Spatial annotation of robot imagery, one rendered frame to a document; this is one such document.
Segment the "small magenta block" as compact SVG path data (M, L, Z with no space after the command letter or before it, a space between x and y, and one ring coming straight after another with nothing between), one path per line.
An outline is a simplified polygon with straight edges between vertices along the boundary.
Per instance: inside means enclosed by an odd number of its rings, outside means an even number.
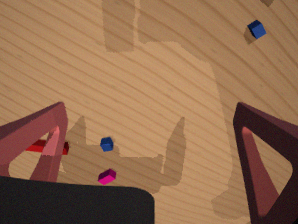
M105 185L115 179L116 179L116 172L110 168L110 169L106 170L105 172L99 174L98 182Z

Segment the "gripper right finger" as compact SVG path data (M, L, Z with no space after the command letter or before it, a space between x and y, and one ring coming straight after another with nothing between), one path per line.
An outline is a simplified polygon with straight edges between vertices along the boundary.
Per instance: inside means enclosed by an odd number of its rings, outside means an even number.
M238 102L233 127L251 224L293 224L298 218L298 126ZM292 165L292 176L280 195L263 165L252 132Z

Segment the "small blue block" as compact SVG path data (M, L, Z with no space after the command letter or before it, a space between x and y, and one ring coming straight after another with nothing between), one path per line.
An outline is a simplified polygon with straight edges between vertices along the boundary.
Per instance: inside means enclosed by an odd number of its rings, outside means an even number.
M266 31L265 31L262 23L259 22L258 20L255 20L254 22L250 23L247 26L248 26L252 36L254 36L256 39L258 39L266 34Z
M104 152L113 150L113 141L111 137L101 138L100 146Z

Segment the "red rod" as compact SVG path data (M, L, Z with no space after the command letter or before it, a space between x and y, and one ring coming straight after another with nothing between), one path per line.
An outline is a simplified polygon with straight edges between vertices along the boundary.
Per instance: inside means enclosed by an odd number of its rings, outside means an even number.
M46 142L46 140L37 140L37 142L32 144L25 151L42 152L42 149L44 148L45 142ZM62 155L67 155L68 151L69 151L69 145L68 145L68 142L65 142Z

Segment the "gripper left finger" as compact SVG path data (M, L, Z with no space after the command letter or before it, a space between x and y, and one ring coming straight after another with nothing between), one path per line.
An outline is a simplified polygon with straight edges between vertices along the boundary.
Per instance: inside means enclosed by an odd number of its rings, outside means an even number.
M57 182L67 126L64 102L0 126L0 176L10 177L10 162L49 132L30 179Z

